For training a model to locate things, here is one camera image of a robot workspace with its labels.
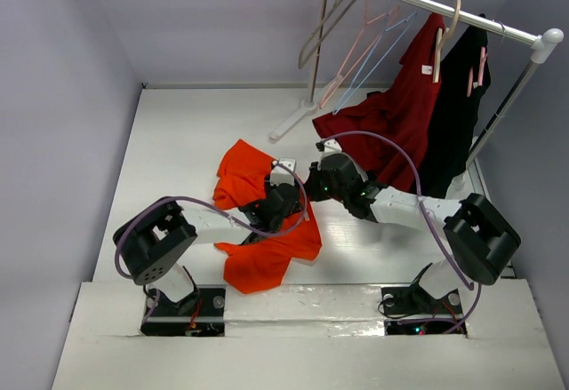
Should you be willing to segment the orange t-shirt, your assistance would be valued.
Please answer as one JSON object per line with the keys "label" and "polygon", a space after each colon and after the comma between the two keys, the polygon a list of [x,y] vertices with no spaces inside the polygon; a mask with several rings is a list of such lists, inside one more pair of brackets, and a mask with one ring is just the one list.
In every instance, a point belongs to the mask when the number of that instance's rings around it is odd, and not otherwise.
{"label": "orange t-shirt", "polygon": [[[267,197],[265,179],[275,161],[270,155],[238,140],[222,157],[213,190],[213,204],[225,211],[238,208],[261,217]],[[227,254],[223,278],[244,294],[267,291],[279,286],[294,259],[313,261],[322,248],[322,239],[314,212],[302,208],[284,219],[261,218],[253,227],[266,233],[283,233],[264,238],[256,233],[240,243],[216,243]]]}

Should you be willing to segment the light blue clothes hanger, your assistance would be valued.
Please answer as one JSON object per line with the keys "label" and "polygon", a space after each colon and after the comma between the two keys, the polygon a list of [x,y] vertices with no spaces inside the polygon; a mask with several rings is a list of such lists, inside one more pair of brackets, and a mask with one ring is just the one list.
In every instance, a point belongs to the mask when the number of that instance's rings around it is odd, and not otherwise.
{"label": "light blue clothes hanger", "polygon": [[[375,69],[385,60],[389,53],[395,48],[397,43],[406,34],[410,26],[413,24],[417,13],[413,12],[404,19],[397,22],[393,22],[393,19],[397,16],[398,7],[390,7],[392,0],[388,0],[386,5],[386,10],[384,13],[371,18],[369,16],[370,10],[370,0],[365,0],[364,16],[362,27],[351,45],[344,61],[339,68],[337,75],[334,79],[334,84],[329,88],[320,106],[324,107],[327,102],[333,97],[334,93],[340,88],[340,86],[346,81],[346,79],[354,72],[352,80],[344,93],[342,93],[340,99],[337,101],[332,114],[337,115],[344,107],[346,107],[348,101],[356,93],[356,91],[367,81],[367,79],[373,74]],[[347,68],[349,61],[352,59],[357,46],[360,44],[362,39],[365,37],[365,33],[375,25],[378,21],[382,21],[381,30],[377,33],[377,36],[369,43],[364,51],[353,61],[350,68]],[[391,31],[396,30],[398,27],[403,27],[403,31],[398,35],[394,42],[387,48],[387,50],[379,57],[375,51],[378,45],[381,43],[381,39],[388,35]]]}

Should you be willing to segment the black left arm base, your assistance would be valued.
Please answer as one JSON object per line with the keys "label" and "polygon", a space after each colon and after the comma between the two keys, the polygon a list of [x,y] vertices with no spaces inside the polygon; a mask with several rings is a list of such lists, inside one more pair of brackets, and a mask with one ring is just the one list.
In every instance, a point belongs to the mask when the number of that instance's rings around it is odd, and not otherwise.
{"label": "black left arm base", "polygon": [[140,332],[149,337],[223,337],[225,286],[205,285],[180,302],[145,289],[146,307]]}

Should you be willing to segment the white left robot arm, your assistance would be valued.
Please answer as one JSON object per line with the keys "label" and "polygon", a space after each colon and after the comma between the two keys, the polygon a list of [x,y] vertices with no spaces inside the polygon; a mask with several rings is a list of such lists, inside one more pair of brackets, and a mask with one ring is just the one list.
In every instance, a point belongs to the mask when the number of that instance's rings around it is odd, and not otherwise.
{"label": "white left robot arm", "polygon": [[228,243],[249,249],[283,239],[301,225],[307,207],[299,183],[270,184],[261,199],[228,211],[188,196],[166,196],[113,234],[115,268],[151,301],[144,320],[162,307],[190,315],[201,305],[195,280],[180,264],[191,245]]}

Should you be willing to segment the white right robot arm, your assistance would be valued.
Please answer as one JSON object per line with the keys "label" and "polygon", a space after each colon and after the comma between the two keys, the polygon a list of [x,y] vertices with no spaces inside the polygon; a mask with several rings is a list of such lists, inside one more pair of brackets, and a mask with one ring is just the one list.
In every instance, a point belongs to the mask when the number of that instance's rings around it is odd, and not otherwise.
{"label": "white right robot arm", "polygon": [[403,192],[370,179],[342,152],[313,162],[304,187],[310,201],[333,199],[358,219],[427,230],[442,249],[443,260],[427,264],[409,285],[384,292],[378,308],[390,318],[432,314],[460,287],[495,284],[521,245],[483,195],[456,200]]}

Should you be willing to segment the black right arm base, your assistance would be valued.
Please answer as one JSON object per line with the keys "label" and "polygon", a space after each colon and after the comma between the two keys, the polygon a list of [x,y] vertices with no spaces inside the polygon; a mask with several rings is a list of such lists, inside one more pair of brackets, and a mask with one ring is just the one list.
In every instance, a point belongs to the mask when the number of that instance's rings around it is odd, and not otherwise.
{"label": "black right arm base", "polygon": [[382,287],[378,312],[388,336],[468,334],[458,290],[433,298],[417,279],[409,285]]}

